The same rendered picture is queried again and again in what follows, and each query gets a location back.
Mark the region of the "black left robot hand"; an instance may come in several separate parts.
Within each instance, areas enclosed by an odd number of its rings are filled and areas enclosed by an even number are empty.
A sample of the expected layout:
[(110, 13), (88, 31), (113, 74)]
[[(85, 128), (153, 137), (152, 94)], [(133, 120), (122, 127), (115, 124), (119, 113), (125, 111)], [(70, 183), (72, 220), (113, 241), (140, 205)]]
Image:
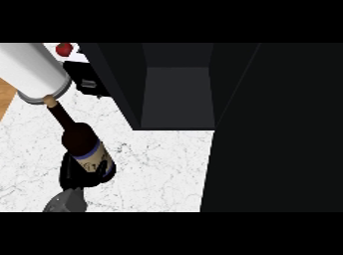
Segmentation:
[(113, 162), (103, 160), (96, 172), (87, 172), (72, 156), (65, 153), (62, 166), (60, 166), (60, 175), (59, 183), (60, 187), (68, 190), (69, 188), (84, 189), (85, 187), (94, 187), (100, 183), (107, 182), (116, 173), (116, 165)]

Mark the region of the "dark wine bottle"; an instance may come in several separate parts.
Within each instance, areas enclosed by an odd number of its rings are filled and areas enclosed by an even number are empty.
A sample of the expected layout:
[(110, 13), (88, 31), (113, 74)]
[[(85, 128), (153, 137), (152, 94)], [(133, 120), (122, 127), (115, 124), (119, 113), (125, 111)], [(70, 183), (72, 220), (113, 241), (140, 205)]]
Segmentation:
[(45, 96), (42, 101), (63, 128), (62, 145), (70, 158), (81, 168), (88, 173), (97, 173), (99, 180), (106, 182), (113, 177), (115, 163), (93, 128), (88, 124), (76, 123), (72, 120), (51, 95)]

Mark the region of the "dark grey open cabinet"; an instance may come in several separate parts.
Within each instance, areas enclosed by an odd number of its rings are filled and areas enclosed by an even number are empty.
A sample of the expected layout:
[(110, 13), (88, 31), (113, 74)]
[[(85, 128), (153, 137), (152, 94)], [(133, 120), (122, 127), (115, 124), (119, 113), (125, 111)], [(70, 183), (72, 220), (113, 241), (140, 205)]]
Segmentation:
[(134, 130), (212, 130), (255, 43), (84, 43), (82, 52)]

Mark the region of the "dark grey cabinet door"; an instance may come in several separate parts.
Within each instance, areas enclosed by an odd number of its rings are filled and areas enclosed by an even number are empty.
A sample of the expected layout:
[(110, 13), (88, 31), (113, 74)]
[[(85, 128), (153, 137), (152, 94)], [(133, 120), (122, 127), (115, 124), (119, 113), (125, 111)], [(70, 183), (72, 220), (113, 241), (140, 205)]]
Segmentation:
[(258, 46), (212, 134), (202, 212), (343, 212), (343, 43)]

